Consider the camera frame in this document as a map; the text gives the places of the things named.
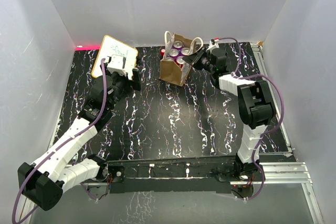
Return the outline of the burlap canvas bag rope handles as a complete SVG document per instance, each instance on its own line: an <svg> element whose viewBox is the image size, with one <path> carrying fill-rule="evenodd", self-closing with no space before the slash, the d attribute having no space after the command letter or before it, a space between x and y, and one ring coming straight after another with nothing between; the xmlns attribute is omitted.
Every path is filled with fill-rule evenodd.
<svg viewBox="0 0 336 224"><path fill-rule="evenodd" d="M183 37L182 35L171 33L168 30L164 33L164 43L165 43L165 54L162 56L160 60L160 75L159 79L165 81L170 84L174 84L176 86L182 87L188 77L188 74L191 70L191 65L185 63L182 67L180 67L175 61L166 61L165 58L169 57L169 51L173 49L173 44L176 40L180 40L184 44L184 48L189 48L191 55L197 52L199 49L196 49L197 42L200 43L202 47L204 45L203 39L201 37L195 37L194 39L188 39Z"/></svg>

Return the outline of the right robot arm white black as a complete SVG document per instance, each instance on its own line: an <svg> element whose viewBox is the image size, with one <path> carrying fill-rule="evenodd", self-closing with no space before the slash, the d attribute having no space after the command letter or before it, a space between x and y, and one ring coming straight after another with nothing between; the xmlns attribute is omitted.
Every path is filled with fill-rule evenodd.
<svg viewBox="0 0 336 224"><path fill-rule="evenodd" d="M227 70L226 52L220 48L202 48L194 54L184 56L183 61L194 69L206 70L214 87L238 98L238 112L244 124L243 135L233 166L224 171L224 175L240 180L252 178L254 172L261 168L260 140L276 114L267 81L234 77Z"/></svg>

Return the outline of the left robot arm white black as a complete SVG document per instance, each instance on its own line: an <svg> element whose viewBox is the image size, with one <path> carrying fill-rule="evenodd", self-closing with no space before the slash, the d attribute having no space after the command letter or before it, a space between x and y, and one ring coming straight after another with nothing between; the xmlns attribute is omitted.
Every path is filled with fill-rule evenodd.
<svg viewBox="0 0 336 224"><path fill-rule="evenodd" d="M32 164L18 168L20 193L44 211L53 208L63 193L87 179L98 182L108 177L106 162L92 154L68 167L74 155L107 124L120 98L130 90L141 89L137 68L132 77L106 71L94 79L82 110L61 138Z"/></svg>

